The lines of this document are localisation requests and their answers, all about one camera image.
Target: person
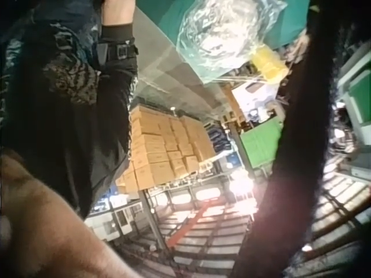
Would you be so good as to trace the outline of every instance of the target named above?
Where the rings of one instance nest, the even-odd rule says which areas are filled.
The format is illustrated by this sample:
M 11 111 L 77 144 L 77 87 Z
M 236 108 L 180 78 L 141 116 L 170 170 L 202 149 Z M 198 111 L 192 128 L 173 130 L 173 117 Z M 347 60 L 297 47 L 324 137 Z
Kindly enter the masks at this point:
M 128 166 L 135 0 L 41 0 L 2 36 L 1 145 L 85 218 Z

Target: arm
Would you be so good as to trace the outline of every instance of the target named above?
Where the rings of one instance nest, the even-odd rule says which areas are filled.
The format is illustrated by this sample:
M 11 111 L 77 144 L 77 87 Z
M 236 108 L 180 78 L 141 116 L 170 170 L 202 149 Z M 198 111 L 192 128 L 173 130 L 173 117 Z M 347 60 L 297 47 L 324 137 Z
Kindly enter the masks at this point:
M 101 165 L 93 175 L 96 198 L 128 166 L 131 130 L 128 109 L 137 83 L 137 50 L 132 24 L 134 9 L 135 0 L 106 0 L 103 5 L 100 44 L 108 48 L 108 54 L 104 53 L 105 62 L 100 66 L 97 94 L 96 137 L 99 147 L 96 149 L 99 153 L 95 155 L 99 155 L 96 161 Z M 116 55 L 117 45 L 128 51 L 126 58 Z M 108 178 L 107 168 L 111 172 Z

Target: light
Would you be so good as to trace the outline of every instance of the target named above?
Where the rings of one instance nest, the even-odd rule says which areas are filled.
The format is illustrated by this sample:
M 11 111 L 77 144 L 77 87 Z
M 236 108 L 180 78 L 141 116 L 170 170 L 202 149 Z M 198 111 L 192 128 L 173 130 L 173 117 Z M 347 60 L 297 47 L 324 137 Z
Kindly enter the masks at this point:
M 191 201 L 191 195 L 182 194 L 172 197 L 173 204 L 187 204 Z
M 244 195 L 253 190 L 253 181 L 250 178 L 231 181 L 230 191 L 235 195 Z
M 249 173 L 245 169 L 240 168 L 231 173 L 231 178 L 233 180 L 242 180 L 245 178 L 249 178 Z
M 309 252 L 309 251 L 312 251 L 313 248 L 310 246 L 310 244 L 306 244 L 303 246 L 303 248 L 301 249 L 303 252 Z
M 257 202 L 255 198 L 248 198 L 247 200 L 236 203 L 235 208 L 241 215 L 248 215 L 257 213 Z
M 165 193 L 161 193 L 159 195 L 156 196 L 156 200 L 157 200 L 157 204 L 159 206 L 165 206 L 168 204 L 168 197 L 166 196 Z
M 336 138 L 343 138 L 345 136 L 345 132 L 343 132 L 341 129 L 335 129 L 334 134 Z
M 328 174 L 336 170 L 337 165 L 335 163 L 329 163 L 323 168 L 323 173 Z
M 343 102 L 337 102 L 336 103 L 336 108 L 344 108 L 345 107 L 345 103 L 343 103 Z
M 196 193 L 196 199 L 199 201 L 206 201 L 218 197 L 220 197 L 220 190 L 216 187 L 200 190 Z

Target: green panel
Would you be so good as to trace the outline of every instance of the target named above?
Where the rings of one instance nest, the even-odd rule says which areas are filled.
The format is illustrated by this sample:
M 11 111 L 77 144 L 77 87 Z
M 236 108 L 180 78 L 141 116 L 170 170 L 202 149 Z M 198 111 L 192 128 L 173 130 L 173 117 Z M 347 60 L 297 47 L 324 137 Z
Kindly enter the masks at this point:
M 362 123 L 371 121 L 371 72 L 369 70 L 361 73 L 351 82 L 349 95 L 357 104 Z
M 241 134 L 243 146 L 253 168 L 258 168 L 274 160 L 280 136 L 281 124 L 278 117 Z
M 307 26 L 310 0 L 284 0 L 287 7 L 279 14 L 277 22 L 264 38 L 271 49 L 292 43 Z

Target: plastic bag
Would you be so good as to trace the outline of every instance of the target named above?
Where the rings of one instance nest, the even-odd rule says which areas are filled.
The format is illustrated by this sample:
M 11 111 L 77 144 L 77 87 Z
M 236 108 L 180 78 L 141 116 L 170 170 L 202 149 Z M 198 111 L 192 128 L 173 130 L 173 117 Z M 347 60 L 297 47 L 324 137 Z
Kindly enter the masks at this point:
M 193 67 L 199 76 L 239 68 L 285 7 L 280 0 L 196 0 L 181 23 L 177 51 L 192 67 L 203 68 Z

